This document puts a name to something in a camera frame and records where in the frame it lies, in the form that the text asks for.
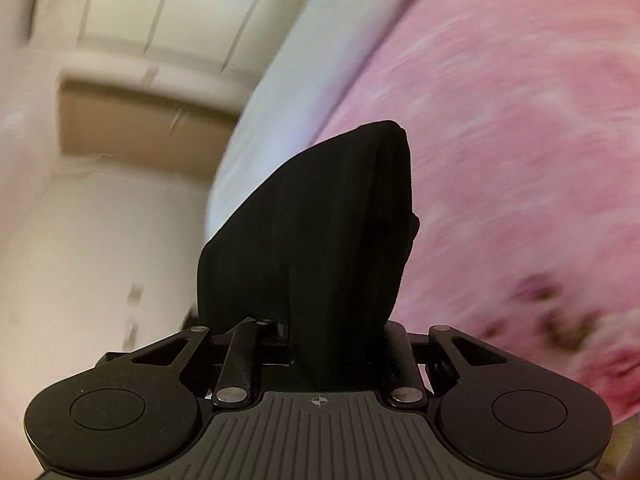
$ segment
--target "metal rivet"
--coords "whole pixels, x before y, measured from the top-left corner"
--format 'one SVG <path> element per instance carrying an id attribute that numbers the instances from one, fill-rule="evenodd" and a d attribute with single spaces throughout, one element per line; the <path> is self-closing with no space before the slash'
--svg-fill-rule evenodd
<path id="1" fill-rule="evenodd" d="M 242 402 L 248 396 L 248 393 L 244 391 L 242 388 L 236 388 L 235 386 L 230 386 L 228 388 L 222 388 L 216 393 L 216 397 L 220 402 L 228 402 L 229 404 L 233 404 L 234 402 Z"/>
<path id="2" fill-rule="evenodd" d="M 391 397 L 393 397 L 393 400 L 397 402 L 405 402 L 408 404 L 410 402 L 418 402 L 419 400 L 422 400 L 423 394 L 418 388 L 406 386 L 393 390 Z"/>

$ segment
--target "black fabric object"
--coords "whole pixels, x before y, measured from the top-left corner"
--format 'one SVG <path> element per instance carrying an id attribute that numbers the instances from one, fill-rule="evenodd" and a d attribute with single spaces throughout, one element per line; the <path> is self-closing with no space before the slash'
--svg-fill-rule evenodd
<path id="1" fill-rule="evenodd" d="M 382 336 L 418 225 L 398 124 L 317 144 L 278 168 L 204 247 L 200 322 L 213 333 L 247 317 L 287 323 L 307 383 L 344 384 Z"/>

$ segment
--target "floor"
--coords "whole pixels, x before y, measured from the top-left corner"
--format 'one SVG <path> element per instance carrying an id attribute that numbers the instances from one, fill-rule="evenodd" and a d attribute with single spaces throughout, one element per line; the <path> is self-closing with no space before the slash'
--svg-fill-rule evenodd
<path id="1" fill-rule="evenodd" d="M 61 159 L 0 260 L 0 478 L 40 473 L 22 416 L 41 389 L 180 329 L 196 300 L 208 187 Z"/>

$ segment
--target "ridged surface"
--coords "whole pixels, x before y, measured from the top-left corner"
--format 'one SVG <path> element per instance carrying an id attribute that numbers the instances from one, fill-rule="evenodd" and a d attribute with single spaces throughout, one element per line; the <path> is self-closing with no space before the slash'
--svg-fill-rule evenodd
<path id="1" fill-rule="evenodd" d="M 318 405 L 319 397 L 324 397 Z M 590 473 L 578 475 L 594 480 Z M 64 477 L 46 474 L 42 480 Z M 268 392 L 216 415 L 201 439 L 142 480 L 488 480 L 453 457 L 426 420 L 386 409 L 371 392 Z"/>

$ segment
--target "pink fabric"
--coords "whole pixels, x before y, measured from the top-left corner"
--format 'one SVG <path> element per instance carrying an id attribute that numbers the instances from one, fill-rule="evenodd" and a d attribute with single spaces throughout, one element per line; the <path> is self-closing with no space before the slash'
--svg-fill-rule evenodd
<path id="1" fill-rule="evenodd" d="M 640 0 L 415 0 L 318 142 L 386 119 L 421 221 L 392 318 L 640 411 Z"/>

